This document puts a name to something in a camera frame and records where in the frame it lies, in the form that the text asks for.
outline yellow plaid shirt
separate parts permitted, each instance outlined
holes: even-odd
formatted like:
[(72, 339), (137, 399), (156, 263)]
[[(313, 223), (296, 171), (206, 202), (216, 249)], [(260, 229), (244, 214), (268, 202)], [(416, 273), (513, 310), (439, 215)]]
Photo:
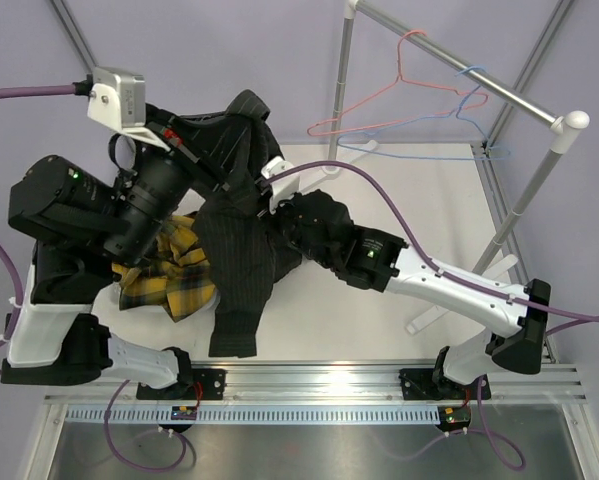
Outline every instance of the yellow plaid shirt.
[(161, 305), (175, 322), (192, 315), (210, 301), (215, 286), (210, 264), (192, 231), (194, 218), (173, 215), (157, 235), (157, 252), (150, 264), (112, 270), (122, 278), (119, 309)]

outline gray floor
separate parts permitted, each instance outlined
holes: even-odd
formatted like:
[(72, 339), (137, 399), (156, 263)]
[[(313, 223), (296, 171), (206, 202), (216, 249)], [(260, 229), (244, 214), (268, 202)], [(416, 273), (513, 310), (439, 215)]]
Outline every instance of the gray floor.
[[(367, 479), (581, 479), (562, 415), (553, 407), (489, 407), (496, 430), (526, 455), (523, 474), (499, 463), (486, 439), (474, 435), (441, 441), (416, 460), (396, 459), (439, 435), (431, 426), (194, 426), (186, 436), (197, 453), (176, 471), (159, 475), (195, 480)], [(163, 435), (132, 441), (141, 425), (113, 425), (116, 445), (132, 461), (162, 466), (175, 460), (179, 442)], [(101, 425), (66, 424), (50, 479), (155, 478), (110, 458)]]

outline wall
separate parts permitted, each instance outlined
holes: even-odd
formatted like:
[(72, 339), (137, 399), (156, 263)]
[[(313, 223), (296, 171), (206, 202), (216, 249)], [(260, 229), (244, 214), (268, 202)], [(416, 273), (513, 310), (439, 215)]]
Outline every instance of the wall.
[[(162, 108), (181, 114), (222, 110), (237, 93), (250, 88), (270, 106), (269, 124), (283, 143), (313, 143), (306, 128), (332, 115), (345, 0), (174, 0), (167, 6), (143, 2), (141, 8), (133, 0), (68, 3), (99, 62), (143, 73), (149, 101)], [(372, 3), (512, 83), (556, 0)], [(395, 79), (397, 40), (374, 21), (357, 16), (346, 105)], [(403, 54), (410, 78), (462, 90), (474, 86), (408, 43)], [(429, 114), (452, 109), (458, 102), (452, 93), (399, 87), (351, 114), (344, 126)], [(500, 106), (492, 98), (473, 112), (488, 124)], [(443, 120), (382, 136), (391, 141), (478, 137), (466, 122)]]
[[(599, 0), (577, 4), (530, 96), (559, 113), (585, 110), (591, 124), (520, 221), (524, 257), (532, 275), (552, 283), (555, 306), (599, 314)], [(506, 136), (514, 158), (499, 165), (511, 200), (550, 138), (516, 115)], [(557, 334), (556, 343), (560, 359), (577, 364), (599, 427), (599, 325)]]
[[(65, 84), (83, 77), (44, 2), (0, 1), (0, 87)], [(32, 242), (6, 223), (10, 186), (50, 153), (99, 175), (111, 171), (105, 153), (108, 133), (89, 122), (85, 112), (84, 100), (76, 97), (0, 101), (0, 240), (22, 274)], [(12, 291), (0, 263), (0, 333)], [(0, 480), (18, 478), (41, 399), (41, 389), (0, 384)]]

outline white table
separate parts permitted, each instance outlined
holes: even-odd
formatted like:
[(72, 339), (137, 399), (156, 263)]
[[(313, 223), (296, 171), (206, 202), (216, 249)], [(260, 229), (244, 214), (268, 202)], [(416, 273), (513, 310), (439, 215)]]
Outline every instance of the white table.
[[(393, 144), (379, 149), (403, 155), (472, 155), (467, 144)], [(325, 146), (291, 145), (283, 151), (297, 165), (326, 158)], [(495, 231), (474, 162), (371, 155), (357, 165), (388, 191), (428, 254), (472, 268)], [(345, 203), (355, 223), (404, 235), (381, 197), (354, 173), (343, 172), (319, 188)], [(200, 205), (201, 199), (190, 193), (180, 211)], [(177, 346), (194, 360), (208, 359), (212, 310), (175, 324), (156, 307), (119, 312), (112, 297), (109, 289), (102, 291), (93, 313), (117, 335), (152, 348)], [(249, 360), (434, 359), (443, 346), (459, 344), (482, 329), (451, 313), (418, 335), (409, 335), (404, 319), (428, 306), (410, 297), (348, 287), (307, 262), (275, 285), (257, 332), (258, 355)]]

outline white pole connector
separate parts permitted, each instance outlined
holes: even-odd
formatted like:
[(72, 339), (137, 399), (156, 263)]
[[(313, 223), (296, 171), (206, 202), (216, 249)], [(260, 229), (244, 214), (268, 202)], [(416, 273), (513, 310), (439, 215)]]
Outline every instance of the white pole connector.
[(343, 10), (343, 17), (352, 20), (357, 13), (357, 2), (359, 0), (346, 0), (346, 6)]
[(550, 127), (557, 134), (550, 146), (550, 150), (561, 155), (565, 154), (582, 130), (590, 124), (590, 117), (586, 112), (575, 110), (565, 117), (559, 117)]

